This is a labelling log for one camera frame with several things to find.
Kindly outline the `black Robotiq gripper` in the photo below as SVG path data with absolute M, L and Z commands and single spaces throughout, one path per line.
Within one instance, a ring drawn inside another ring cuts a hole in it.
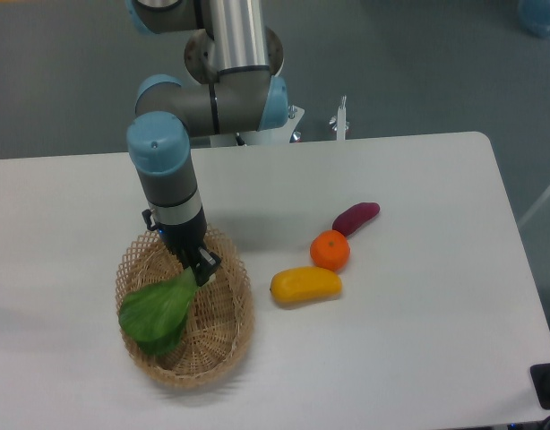
M 199 211 L 185 223 L 157 222 L 163 243 L 185 269 L 191 268 L 198 286 L 205 285 L 221 265 L 221 258 L 206 249 L 204 237 L 207 220 L 204 211 Z

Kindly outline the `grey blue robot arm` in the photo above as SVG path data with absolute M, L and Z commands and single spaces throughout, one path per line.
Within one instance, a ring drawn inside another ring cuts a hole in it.
M 211 39 L 217 77 L 186 88 L 157 74 L 137 91 L 135 119 L 128 127 L 128 153 L 149 204 L 147 229 L 207 283 L 220 258 L 204 243 L 207 231 L 191 158 L 190 140 L 241 132 L 262 132 L 288 121 L 283 78 L 270 70 L 267 30 L 258 1 L 129 1 L 136 28 L 149 34 L 203 30 Z

